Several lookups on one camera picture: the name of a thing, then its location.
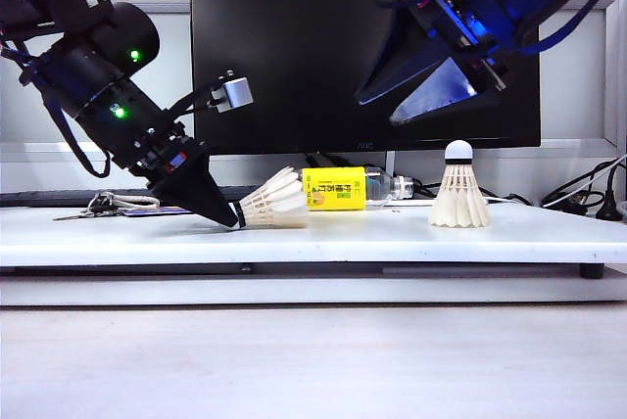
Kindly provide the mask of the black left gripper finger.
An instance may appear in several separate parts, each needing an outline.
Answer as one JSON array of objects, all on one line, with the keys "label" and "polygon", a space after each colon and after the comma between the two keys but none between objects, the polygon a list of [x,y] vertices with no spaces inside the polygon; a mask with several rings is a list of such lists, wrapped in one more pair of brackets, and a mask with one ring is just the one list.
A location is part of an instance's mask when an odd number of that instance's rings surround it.
[{"label": "black left gripper finger", "polygon": [[162,153],[149,184],[160,200],[234,227],[239,219],[209,173],[209,154],[199,143],[173,143]]}]

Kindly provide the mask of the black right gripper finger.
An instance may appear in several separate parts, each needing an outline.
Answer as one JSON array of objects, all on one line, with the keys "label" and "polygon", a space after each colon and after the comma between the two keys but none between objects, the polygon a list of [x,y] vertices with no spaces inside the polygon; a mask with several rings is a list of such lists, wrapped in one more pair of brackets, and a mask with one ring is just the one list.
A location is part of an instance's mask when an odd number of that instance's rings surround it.
[{"label": "black right gripper finger", "polygon": [[452,48],[438,35],[430,36],[414,12],[395,12],[370,73],[356,92],[368,104],[446,60]]},{"label": "black right gripper finger", "polygon": [[392,112],[390,122],[408,124],[420,116],[440,113],[489,91],[504,89],[505,82],[490,61],[449,58]]}]

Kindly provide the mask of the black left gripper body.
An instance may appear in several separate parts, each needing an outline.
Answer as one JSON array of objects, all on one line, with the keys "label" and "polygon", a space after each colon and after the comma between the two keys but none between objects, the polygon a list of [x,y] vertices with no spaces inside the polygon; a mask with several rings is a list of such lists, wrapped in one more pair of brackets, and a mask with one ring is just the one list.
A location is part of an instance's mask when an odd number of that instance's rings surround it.
[{"label": "black left gripper body", "polygon": [[125,135],[113,152],[116,165],[147,180],[148,189],[190,185],[206,177],[206,147],[174,122],[149,126],[135,137]]}]

